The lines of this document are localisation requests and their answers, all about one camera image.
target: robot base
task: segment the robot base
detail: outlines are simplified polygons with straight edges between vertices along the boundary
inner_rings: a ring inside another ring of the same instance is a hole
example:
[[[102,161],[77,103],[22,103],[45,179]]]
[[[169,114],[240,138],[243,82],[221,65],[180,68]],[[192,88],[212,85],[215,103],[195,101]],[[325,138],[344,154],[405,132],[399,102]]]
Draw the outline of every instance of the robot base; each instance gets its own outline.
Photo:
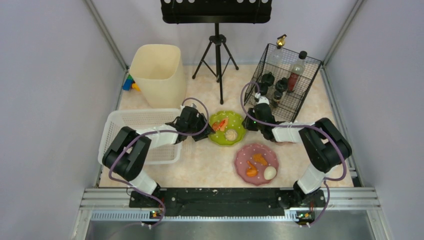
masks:
[[[289,208],[309,207],[294,202],[295,191],[289,188],[157,188],[153,195],[164,202],[168,217],[284,216]],[[314,207],[324,207],[323,191],[314,192],[310,201]],[[158,208],[159,204],[133,191],[129,207]]]

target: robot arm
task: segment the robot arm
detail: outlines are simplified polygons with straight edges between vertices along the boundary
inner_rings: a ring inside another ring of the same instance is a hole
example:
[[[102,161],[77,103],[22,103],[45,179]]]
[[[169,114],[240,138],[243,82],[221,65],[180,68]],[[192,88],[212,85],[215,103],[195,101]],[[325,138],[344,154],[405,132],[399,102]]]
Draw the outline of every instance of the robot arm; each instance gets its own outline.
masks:
[[[311,123],[289,123],[278,122],[271,113],[270,102],[264,97],[255,96],[258,103],[249,108],[248,113],[256,119],[277,125],[295,126],[309,125],[322,129],[337,144],[344,159],[352,154],[352,148],[346,139],[336,129],[334,124],[328,118],[322,118]],[[302,142],[309,156],[311,164],[306,169],[303,176],[294,183],[295,198],[299,202],[307,202],[309,198],[321,187],[326,175],[337,165],[341,164],[341,160],[336,150],[330,142],[324,143],[326,138],[320,133],[310,128],[298,127],[274,127],[263,125],[251,120],[249,117],[243,121],[245,129],[250,131],[260,131],[263,137],[272,142]]]
[[[150,178],[144,171],[143,166],[148,151],[163,145],[179,144],[187,139],[187,135],[202,130],[207,124],[205,115],[199,113],[196,106],[181,107],[181,114],[173,122],[149,129],[134,130],[128,126],[121,128],[117,136],[105,152],[101,164],[111,168],[124,148],[136,137],[147,132],[157,132],[140,137],[137,142],[127,151],[116,164],[113,172],[121,176],[127,182],[139,190],[152,194],[158,188],[158,184]],[[193,136],[194,141],[199,141],[215,133],[208,124],[206,129]]]

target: gray wall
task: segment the gray wall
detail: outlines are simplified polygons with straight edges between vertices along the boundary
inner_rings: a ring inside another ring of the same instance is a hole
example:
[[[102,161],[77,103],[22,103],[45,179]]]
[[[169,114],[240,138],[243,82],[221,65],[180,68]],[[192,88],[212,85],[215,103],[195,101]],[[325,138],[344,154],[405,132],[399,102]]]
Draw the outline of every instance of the gray wall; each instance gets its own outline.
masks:
[[[328,69],[395,239],[423,239],[424,2],[367,1]]]
[[[220,32],[227,37],[236,63],[259,62],[267,43],[275,43],[282,34],[288,36],[286,48],[305,50],[311,57],[324,59],[355,2],[274,0],[269,22],[223,23]],[[214,34],[211,23],[165,23],[159,0],[94,0],[94,4],[128,65],[137,49],[145,44],[176,45],[182,51],[184,63],[197,64],[209,36]],[[222,54],[222,59],[228,59],[227,53]],[[209,51],[206,61],[215,62],[215,49]]]
[[[0,33],[0,239],[68,239],[124,73],[82,0],[3,0]]]

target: black wire rack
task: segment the black wire rack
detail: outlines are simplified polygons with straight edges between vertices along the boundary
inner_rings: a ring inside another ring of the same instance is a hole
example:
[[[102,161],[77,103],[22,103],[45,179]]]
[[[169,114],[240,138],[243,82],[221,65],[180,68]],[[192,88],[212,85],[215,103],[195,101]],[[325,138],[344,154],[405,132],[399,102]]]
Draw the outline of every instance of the black wire rack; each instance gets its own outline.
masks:
[[[299,59],[298,52],[286,48],[278,49],[276,45],[268,43],[250,81],[259,82],[262,75],[268,73],[272,73],[275,77],[274,84],[282,78],[288,79],[291,73],[290,66],[297,59]],[[284,92],[278,106],[272,107],[274,116],[280,117],[282,121],[286,122],[293,122],[296,119],[321,65],[322,62],[318,59],[309,56],[305,58],[305,70],[297,79],[294,91]],[[244,105],[256,104],[254,87],[255,85],[251,84],[247,88],[244,94]],[[273,100],[274,91],[275,85],[268,88],[266,97],[270,103]]]

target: tripod leg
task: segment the tripod leg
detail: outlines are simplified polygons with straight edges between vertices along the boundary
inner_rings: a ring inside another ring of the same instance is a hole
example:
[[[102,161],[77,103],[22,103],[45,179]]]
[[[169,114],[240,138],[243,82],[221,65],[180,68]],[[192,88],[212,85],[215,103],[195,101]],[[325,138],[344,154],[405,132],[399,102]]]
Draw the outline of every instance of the tripod leg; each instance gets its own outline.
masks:
[[[216,52],[216,76],[218,78],[219,81],[219,94],[220,94],[220,101],[219,103],[221,105],[224,104],[224,99],[223,99],[223,73],[221,71],[221,49],[220,49],[220,45],[216,45],[215,46],[215,52]]]
[[[203,61],[205,61],[206,54],[208,53],[211,45],[212,45],[212,41],[209,41],[209,44],[207,45],[206,51],[204,51],[203,56],[201,57],[201,60],[199,62],[199,65],[197,66],[196,71],[194,72],[193,76],[191,77],[192,79],[196,78],[196,74],[198,74],[200,66],[202,65]]]
[[[223,42],[222,44],[224,45],[224,48],[229,55],[229,59],[231,59],[232,63],[234,64],[235,70],[239,70],[239,66],[237,66],[236,61],[234,61],[233,55],[231,55],[231,52],[228,49],[227,45],[225,44],[225,42]]]

